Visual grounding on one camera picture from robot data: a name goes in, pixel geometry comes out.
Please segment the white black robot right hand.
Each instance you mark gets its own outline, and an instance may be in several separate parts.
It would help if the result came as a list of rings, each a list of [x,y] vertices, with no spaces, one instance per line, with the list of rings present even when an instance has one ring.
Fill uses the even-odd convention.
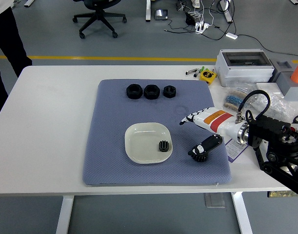
[[[206,161],[209,152],[221,145],[222,138],[225,136],[229,136],[241,144],[247,142],[245,134],[248,133],[248,124],[244,123],[240,117],[235,117],[215,107],[191,113],[182,119],[179,124],[183,125],[186,122],[192,122],[198,127],[213,133],[188,152],[188,155],[198,162]]]

